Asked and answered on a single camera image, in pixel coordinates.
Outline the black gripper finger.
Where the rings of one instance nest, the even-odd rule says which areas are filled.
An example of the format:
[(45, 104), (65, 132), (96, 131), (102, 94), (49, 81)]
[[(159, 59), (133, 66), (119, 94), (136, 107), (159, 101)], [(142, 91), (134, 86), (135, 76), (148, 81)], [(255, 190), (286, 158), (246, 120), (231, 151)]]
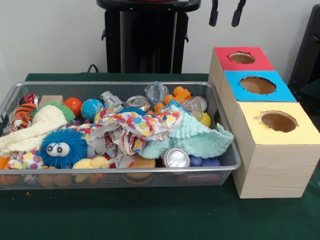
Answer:
[(232, 27), (237, 27), (240, 23), (240, 19), (241, 19), (241, 15), (242, 15), (242, 11), (243, 8), (246, 4), (246, 0), (240, 0), (236, 10), (234, 11), (233, 17), (232, 17), (232, 21), (231, 21), (231, 26)]
[(209, 25), (211, 27), (215, 27), (217, 24), (217, 18), (219, 15), (218, 5), (219, 5), (218, 0), (212, 0), (212, 6), (211, 6), (211, 12), (210, 12), (210, 18), (209, 18)]

